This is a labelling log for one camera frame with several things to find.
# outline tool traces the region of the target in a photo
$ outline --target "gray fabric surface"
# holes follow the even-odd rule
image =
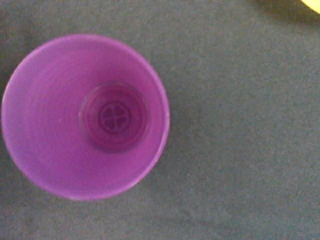
[[[320,15],[298,0],[0,0],[0,89],[62,35],[116,38],[167,90],[171,129],[129,191],[76,202],[0,145],[1,240],[320,239]]]

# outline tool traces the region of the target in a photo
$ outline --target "cup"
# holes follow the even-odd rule
[[[72,200],[119,194],[159,159],[169,104],[151,65],[104,36],[51,40],[15,69],[2,100],[6,147],[46,191]]]

